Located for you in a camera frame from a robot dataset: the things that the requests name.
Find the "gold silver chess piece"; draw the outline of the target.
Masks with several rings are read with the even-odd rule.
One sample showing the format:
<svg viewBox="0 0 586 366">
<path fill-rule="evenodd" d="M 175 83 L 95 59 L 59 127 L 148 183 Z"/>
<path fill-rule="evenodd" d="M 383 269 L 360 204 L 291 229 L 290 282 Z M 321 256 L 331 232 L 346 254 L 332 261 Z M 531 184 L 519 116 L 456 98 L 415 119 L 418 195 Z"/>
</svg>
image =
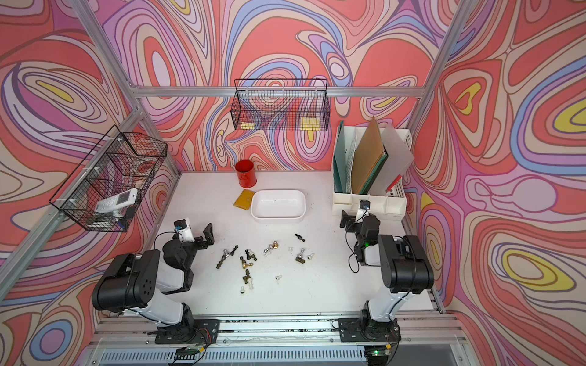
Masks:
<svg viewBox="0 0 586 366">
<path fill-rule="evenodd" d="M 263 250 L 263 254 L 264 256 L 268 256 L 272 253 L 273 250 L 279 248 L 279 244 L 277 241 L 274 241 L 272 244 L 270 244 L 266 249 Z"/>
</svg>

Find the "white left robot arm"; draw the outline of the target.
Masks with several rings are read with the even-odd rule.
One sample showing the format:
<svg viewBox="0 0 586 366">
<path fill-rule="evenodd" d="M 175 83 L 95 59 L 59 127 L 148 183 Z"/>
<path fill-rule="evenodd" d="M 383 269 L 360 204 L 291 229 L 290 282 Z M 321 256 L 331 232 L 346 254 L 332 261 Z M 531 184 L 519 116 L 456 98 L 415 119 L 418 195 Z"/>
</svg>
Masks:
<svg viewBox="0 0 586 366">
<path fill-rule="evenodd" d="M 151 321 L 157 329 L 148 334 L 157 344 L 212 344 L 213 324 L 196 320 L 189 305 L 171 296 L 191 290 L 195 256 L 214 243 L 213 224 L 195 237 L 187 219 L 175 221 L 173 237 L 162 249 L 113 259 L 92 292 L 92 305 L 116 314 L 128 310 Z"/>
</svg>

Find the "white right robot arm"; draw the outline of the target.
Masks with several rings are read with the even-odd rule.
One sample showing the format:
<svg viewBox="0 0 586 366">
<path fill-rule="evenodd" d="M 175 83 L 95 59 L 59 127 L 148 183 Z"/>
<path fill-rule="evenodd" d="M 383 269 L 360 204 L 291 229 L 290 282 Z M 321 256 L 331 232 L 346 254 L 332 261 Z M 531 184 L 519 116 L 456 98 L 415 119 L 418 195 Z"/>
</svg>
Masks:
<svg viewBox="0 0 586 366">
<path fill-rule="evenodd" d="M 341 212 L 340 228 L 354 235 L 349 246 L 356 266 L 379 268 L 382 286 L 366 301 L 357 318 L 340 318 L 340 340 L 347 342 L 397 343 L 401 340 L 397 312 L 413 296 L 433 287 L 433 269 L 418 236 L 380 233 L 381 221 L 366 210 L 356 216 Z"/>
</svg>

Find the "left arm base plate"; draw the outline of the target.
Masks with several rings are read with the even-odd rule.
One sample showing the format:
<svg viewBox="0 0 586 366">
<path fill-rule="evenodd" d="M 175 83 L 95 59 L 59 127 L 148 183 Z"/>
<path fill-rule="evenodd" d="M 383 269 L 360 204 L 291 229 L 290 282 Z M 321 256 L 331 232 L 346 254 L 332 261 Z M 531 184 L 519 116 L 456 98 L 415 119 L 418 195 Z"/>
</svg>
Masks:
<svg viewBox="0 0 586 366">
<path fill-rule="evenodd" d="M 176 324 L 158 327 L 150 334 L 158 345 L 202 345 L 210 346 L 218 339 L 220 320 L 194 320 L 192 325 Z"/>
</svg>

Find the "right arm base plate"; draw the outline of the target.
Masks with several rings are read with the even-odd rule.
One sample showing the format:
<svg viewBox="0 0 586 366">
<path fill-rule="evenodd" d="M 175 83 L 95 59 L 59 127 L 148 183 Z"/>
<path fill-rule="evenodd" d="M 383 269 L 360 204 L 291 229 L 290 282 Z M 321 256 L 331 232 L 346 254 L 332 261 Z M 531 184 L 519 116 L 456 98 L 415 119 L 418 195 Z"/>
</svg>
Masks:
<svg viewBox="0 0 586 366">
<path fill-rule="evenodd" d="M 399 343 L 401 330 L 396 321 L 377 322 L 360 318 L 340 318 L 337 329 L 342 343 Z"/>
</svg>

